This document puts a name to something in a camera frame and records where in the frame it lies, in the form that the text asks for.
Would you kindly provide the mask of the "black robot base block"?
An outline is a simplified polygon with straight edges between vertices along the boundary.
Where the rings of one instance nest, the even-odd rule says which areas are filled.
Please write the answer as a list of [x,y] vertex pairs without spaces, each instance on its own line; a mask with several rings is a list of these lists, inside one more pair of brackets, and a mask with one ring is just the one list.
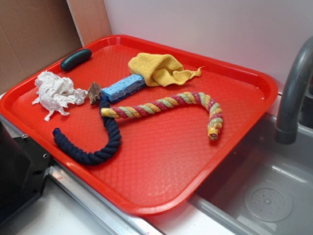
[[31,137],[13,138],[0,124],[0,224],[43,194],[51,154]]

